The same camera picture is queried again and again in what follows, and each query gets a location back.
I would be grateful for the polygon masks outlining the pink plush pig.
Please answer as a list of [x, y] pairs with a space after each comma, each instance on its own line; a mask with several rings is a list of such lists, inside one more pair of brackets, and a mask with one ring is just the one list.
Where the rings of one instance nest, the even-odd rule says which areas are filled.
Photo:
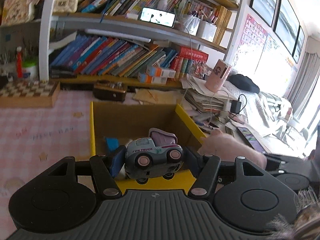
[[212, 154], [222, 161], [234, 162], [237, 157], [245, 157], [262, 169], [267, 166], [267, 158], [249, 146], [238, 142], [234, 137], [218, 128], [214, 128], [210, 136], [202, 138], [202, 145], [197, 150], [200, 155]]

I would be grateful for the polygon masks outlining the blue cloth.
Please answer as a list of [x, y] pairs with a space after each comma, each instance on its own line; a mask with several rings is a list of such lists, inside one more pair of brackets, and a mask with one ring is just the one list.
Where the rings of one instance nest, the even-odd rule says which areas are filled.
[[114, 152], [120, 145], [117, 138], [104, 137], [107, 153]]

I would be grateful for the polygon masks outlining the dark wooden small box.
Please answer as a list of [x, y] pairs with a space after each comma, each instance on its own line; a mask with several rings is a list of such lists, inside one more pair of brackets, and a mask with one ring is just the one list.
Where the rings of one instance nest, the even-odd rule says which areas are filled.
[[93, 96], [103, 101], [124, 102], [126, 93], [127, 85], [122, 82], [101, 80], [93, 86]]

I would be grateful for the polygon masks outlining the yellow cardboard box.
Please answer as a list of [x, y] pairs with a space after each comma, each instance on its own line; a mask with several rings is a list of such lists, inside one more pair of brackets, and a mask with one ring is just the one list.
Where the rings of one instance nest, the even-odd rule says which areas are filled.
[[[149, 129], [159, 128], [174, 133], [181, 146], [196, 150], [204, 133], [180, 105], [123, 105], [92, 102], [90, 106], [91, 155], [105, 155], [105, 137], [138, 139], [147, 137]], [[187, 193], [195, 178], [183, 166], [171, 180], [151, 178], [144, 185], [135, 180], [116, 180], [121, 192], [126, 190], [183, 190]]]

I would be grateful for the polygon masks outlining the pink checkered tablecloth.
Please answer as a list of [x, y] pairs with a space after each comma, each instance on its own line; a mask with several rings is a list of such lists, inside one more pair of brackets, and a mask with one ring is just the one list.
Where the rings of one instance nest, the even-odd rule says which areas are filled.
[[89, 158], [92, 101], [89, 91], [63, 90], [52, 108], [1, 109], [1, 239], [15, 231], [16, 190], [65, 156]]

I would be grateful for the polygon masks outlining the white green jar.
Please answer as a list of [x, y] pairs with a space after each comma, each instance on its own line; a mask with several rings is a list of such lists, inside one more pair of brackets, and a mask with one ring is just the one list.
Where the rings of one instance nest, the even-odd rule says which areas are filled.
[[24, 60], [22, 64], [22, 73], [25, 79], [36, 80], [39, 76], [38, 59]]

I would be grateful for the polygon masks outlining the black cap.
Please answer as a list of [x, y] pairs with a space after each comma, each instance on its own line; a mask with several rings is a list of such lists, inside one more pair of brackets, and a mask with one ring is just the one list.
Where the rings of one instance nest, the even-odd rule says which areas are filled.
[[227, 80], [240, 90], [255, 94], [260, 93], [260, 88], [249, 77], [242, 74], [231, 75]]

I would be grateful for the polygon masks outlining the pink cat decoration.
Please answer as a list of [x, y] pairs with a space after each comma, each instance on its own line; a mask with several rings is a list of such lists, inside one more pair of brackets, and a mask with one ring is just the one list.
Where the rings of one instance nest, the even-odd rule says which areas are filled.
[[35, 5], [40, 0], [5, 0], [2, 25], [16, 25], [27, 23], [34, 19]]

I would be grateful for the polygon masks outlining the black stapler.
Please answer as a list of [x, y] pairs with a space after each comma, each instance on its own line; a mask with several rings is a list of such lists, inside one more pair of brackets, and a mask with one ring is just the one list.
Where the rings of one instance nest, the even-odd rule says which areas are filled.
[[52, 66], [49, 69], [49, 77], [52, 79], [73, 79], [76, 74], [72, 68], [66, 66]]

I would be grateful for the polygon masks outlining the black power adapter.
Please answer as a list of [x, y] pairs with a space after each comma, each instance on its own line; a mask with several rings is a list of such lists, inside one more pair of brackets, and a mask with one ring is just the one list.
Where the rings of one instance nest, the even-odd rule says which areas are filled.
[[231, 101], [231, 108], [230, 112], [234, 114], [239, 114], [241, 111], [241, 101], [239, 100], [232, 100]]

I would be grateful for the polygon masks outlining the smartphone on shelf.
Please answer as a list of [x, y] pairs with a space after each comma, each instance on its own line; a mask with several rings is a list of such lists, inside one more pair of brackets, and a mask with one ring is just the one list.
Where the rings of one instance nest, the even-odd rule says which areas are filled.
[[138, 19], [143, 22], [149, 22], [173, 28], [176, 20], [176, 15], [172, 12], [144, 7]]

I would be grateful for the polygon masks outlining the orange white medicine box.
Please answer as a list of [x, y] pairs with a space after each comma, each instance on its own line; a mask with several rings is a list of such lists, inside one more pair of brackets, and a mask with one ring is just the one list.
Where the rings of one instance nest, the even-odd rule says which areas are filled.
[[175, 77], [176, 71], [173, 69], [160, 68], [154, 66], [148, 66], [146, 73], [153, 77], [166, 77], [173, 79]]

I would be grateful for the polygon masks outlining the pink cup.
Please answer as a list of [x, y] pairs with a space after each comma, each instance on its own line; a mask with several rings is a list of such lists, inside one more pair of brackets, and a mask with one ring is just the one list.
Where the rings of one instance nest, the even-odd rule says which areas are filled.
[[232, 67], [223, 60], [218, 60], [211, 74], [206, 80], [205, 87], [212, 92], [217, 92], [227, 80]]

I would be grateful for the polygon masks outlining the wooden chess board box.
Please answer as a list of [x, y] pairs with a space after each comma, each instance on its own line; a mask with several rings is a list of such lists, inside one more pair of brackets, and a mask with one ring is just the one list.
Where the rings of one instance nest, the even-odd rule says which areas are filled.
[[60, 92], [60, 83], [17, 81], [1, 89], [1, 108], [53, 108]]

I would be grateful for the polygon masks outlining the grey toy truck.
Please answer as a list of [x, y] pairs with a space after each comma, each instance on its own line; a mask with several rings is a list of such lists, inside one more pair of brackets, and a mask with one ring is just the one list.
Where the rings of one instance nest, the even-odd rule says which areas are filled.
[[183, 148], [174, 133], [151, 128], [147, 137], [128, 144], [124, 170], [128, 178], [139, 184], [157, 177], [171, 180], [182, 167], [184, 158]]

